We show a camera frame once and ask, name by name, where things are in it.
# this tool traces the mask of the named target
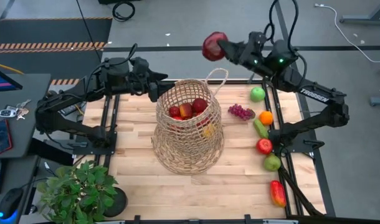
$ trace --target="striped tape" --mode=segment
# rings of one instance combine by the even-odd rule
[[[71,78],[71,79],[56,79],[52,80],[51,85],[76,85],[79,82],[79,78]]]
[[[0,21],[17,21],[17,20],[25,20],[25,21],[39,21],[39,20],[77,20],[82,19],[81,17],[73,17],[73,18],[7,18],[1,19]],[[113,19],[112,17],[86,17],[85,19]]]
[[[0,44],[0,53],[29,53],[29,52],[71,52],[83,50],[103,50],[104,42],[61,42],[61,43],[16,43]]]

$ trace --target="wicker basket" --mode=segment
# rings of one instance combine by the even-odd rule
[[[208,78],[216,71],[223,70],[226,77],[213,93],[208,88]],[[223,151],[221,107],[215,94],[224,85],[229,72],[223,68],[214,69],[204,82],[181,80],[175,87],[162,95],[157,102],[157,127],[153,137],[154,152],[168,170],[183,175],[204,172],[213,166]],[[179,121],[169,116],[172,106],[192,103],[196,98],[208,102],[208,107],[199,116]]]

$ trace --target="monitor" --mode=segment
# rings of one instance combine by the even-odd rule
[[[21,90],[22,86],[0,71],[0,91]]]

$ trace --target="plant pot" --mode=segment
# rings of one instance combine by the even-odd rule
[[[108,218],[119,215],[120,213],[124,211],[124,209],[128,205],[128,197],[126,196],[125,192],[119,189],[118,187],[114,187],[114,188],[117,194],[114,195],[113,206],[111,206],[110,208],[107,208],[103,214],[105,217],[108,217]]]

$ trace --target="red grapes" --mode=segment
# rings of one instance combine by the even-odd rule
[[[244,121],[255,118],[255,112],[253,112],[252,109],[246,109],[245,110],[241,107],[241,105],[237,105],[237,104],[229,107],[228,112],[235,115],[235,116],[238,116],[239,118],[243,119]]]

